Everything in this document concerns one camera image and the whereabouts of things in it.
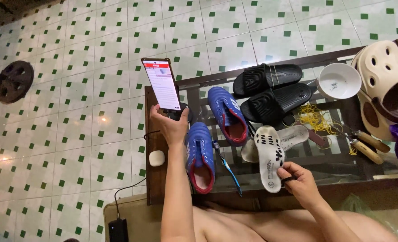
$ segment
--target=toothbrush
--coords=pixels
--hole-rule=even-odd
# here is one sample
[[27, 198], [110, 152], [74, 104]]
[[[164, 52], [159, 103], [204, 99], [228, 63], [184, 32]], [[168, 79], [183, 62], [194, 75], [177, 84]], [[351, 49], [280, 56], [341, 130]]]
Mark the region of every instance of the toothbrush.
[[228, 163], [226, 162], [226, 160], [223, 158], [223, 156], [220, 153], [220, 146], [218, 145], [217, 140], [214, 140], [214, 142], [212, 143], [212, 145], [214, 146], [215, 149], [215, 153], [218, 154], [218, 156], [221, 159], [221, 162], [223, 163], [223, 165], [226, 167], [226, 169], [229, 171], [230, 175], [232, 176], [233, 181], [235, 182], [235, 186], [236, 186], [236, 190], [238, 191], [239, 195], [242, 196], [242, 191], [241, 191], [241, 187], [239, 186], [238, 180], [236, 179], [235, 175], [233, 174], [232, 170], [230, 169]]

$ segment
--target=web page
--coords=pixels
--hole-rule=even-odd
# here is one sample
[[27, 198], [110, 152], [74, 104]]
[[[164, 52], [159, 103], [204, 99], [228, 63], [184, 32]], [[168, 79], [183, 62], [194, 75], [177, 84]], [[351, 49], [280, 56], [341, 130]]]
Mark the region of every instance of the web page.
[[143, 61], [143, 65], [160, 107], [181, 110], [169, 63], [164, 61]]

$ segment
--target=red header on screen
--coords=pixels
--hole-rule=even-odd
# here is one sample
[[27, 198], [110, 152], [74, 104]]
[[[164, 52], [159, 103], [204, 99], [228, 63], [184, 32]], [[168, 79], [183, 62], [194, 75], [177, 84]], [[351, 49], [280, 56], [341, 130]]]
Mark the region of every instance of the red header on screen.
[[144, 63], [145, 67], [169, 68], [169, 64]]

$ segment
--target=black ring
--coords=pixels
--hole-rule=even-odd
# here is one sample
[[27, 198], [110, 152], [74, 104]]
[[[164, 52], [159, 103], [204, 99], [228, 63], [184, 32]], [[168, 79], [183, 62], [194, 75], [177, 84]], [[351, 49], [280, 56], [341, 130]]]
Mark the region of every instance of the black ring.
[[291, 177], [284, 178], [284, 179], [281, 180], [281, 183], [288, 182], [288, 181], [291, 181], [291, 180], [297, 180], [297, 176], [292, 175]]

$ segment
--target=person's lap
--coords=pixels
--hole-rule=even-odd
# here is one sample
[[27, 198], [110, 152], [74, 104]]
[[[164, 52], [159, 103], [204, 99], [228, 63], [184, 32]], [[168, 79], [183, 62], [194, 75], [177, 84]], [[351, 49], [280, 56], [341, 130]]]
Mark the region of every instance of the person's lap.
[[[242, 212], [221, 206], [193, 207], [197, 242], [324, 242], [307, 210]], [[363, 242], [397, 242], [397, 237], [373, 219], [353, 212], [336, 211]]]

